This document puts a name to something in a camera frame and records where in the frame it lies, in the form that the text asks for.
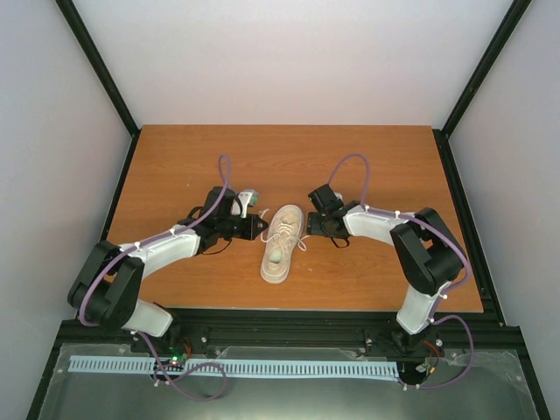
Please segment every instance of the shoe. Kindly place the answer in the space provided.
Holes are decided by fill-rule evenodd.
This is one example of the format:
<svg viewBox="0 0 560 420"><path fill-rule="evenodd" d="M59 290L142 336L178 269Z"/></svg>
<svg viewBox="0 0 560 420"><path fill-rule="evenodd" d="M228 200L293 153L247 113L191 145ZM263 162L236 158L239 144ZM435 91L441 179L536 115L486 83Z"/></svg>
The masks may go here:
<svg viewBox="0 0 560 420"><path fill-rule="evenodd" d="M296 247L303 251L306 246L300 238L304 230L304 212L298 206L289 204L276 212L269 224L266 249L261 264L261 276L272 284L283 282L290 271L291 253Z"/></svg>

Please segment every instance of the robotic arm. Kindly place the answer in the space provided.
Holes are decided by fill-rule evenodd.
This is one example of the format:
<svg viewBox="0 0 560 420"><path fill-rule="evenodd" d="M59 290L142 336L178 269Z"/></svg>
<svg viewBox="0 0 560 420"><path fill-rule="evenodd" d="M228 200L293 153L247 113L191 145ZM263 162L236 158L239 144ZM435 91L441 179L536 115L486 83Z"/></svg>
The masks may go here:
<svg viewBox="0 0 560 420"><path fill-rule="evenodd" d="M430 324L438 298L463 268L455 252L440 238L416 223L399 217L399 213L379 212L363 208L358 201L344 204L340 194L328 184L309 194L316 213L307 221L308 235L331 239L335 246L342 240L349 245L350 236L366 236L395 247L395 251L409 282L409 288L396 316L401 328L410 335L420 333ZM452 241L456 239L432 208L418 213L406 213L423 221Z"/></svg>
<svg viewBox="0 0 560 420"><path fill-rule="evenodd" d="M220 192L221 187L214 187L204 206L195 207L186 219L153 237L149 244L99 242L68 293L68 303L79 309L102 270L121 253L126 253L108 272L109 276L114 276L113 281L102 279L95 288L87 302L86 317L109 330L127 328L162 337L173 321L172 315L155 304L138 299L142 281L166 265L202 255L220 238L228 242L234 238L252 241L268 228L268 223L257 214L247 213L248 207L258 199L256 191L245 190L236 194L227 189L218 206L202 222L191 229L181 229L196 220L193 216L197 212L199 217L206 214Z"/></svg>

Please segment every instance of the gray floor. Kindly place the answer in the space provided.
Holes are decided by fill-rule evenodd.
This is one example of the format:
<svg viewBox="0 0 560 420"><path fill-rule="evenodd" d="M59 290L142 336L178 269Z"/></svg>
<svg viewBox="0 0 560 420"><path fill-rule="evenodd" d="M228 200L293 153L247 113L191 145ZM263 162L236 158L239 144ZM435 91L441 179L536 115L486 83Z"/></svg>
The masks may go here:
<svg viewBox="0 0 560 420"><path fill-rule="evenodd" d="M61 353L42 419L536 419L521 366L511 353L477 354L477 366L460 383L439 391L404 392L395 382L371 380L230 379L227 393L212 402L186 400L170 388L153 387L148 375L69 374L71 354L125 354L119 346L70 346ZM274 358L286 352L275 350ZM270 350L231 349L226 357L271 358ZM301 359L316 353L304 350ZM293 351L286 359L294 359ZM334 358L348 357L336 354ZM328 358L321 353L321 360ZM442 360L428 383L458 374L461 366ZM193 377L181 387L204 395L220 379Z"/></svg>

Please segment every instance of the shoe sole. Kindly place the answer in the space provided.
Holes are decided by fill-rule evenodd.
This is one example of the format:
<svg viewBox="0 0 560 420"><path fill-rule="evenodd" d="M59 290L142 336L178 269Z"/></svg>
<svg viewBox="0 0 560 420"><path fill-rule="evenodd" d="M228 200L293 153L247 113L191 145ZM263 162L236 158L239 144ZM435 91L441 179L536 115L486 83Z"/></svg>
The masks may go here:
<svg viewBox="0 0 560 420"><path fill-rule="evenodd" d="M305 223L305 214L304 211L301 209L301 207L296 206L295 204L287 204L286 206L282 206L278 209L278 211L276 212L276 214L274 215L274 217L272 218L272 220L270 221L270 226L272 226L272 224L274 223L274 219L277 217L277 214L280 213L280 211L285 208L285 207L295 207L297 208L300 216L301 216L301 223L299 224L299 232L297 233L297 237L300 238L301 234L304 232L304 223ZM262 279L270 284L280 284L281 282L283 282L286 278L288 278L288 274L290 274L290 267L291 267L291 254L294 251L294 248L298 245L298 243L296 242L296 245L294 245L294 247L290 250L290 260L288 261L288 269L286 270L285 273L283 273L281 276L279 277L270 277L268 276L266 273L263 272L263 264L264 264L264 255L262 256L262 262L261 262L261 277Z"/></svg>

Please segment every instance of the brown wood surface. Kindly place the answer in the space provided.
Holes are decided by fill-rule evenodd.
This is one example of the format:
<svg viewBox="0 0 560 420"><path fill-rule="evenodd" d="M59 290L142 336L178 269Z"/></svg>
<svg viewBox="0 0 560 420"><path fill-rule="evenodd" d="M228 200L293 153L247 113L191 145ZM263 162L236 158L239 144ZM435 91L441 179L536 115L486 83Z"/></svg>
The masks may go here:
<svg viewBox="0 0 560 420"><path fill-rule="evenodd" d="M208 191L221 184L220 153L231 157L231 186L256 189L260 199L252 210L270 208L269 220L288 203L311 211L307 194L354 151L372 165L370 206L433 207L463 243L431 128L421 126L144 126L108 238L113 243L143 239L201 206ZM345 200L358 200L363 176L362 162L350 159L332 187ZM264 243L235 240L222 254L197 256L152 274L143 282L141 298L180 307L400 308L408 284L392 247L365 238L353 238L346 249L322 237L305 243L307 252L294 251L283 283L261 279ZM455 290L441 309L481 311L475 282Z"/></svg>

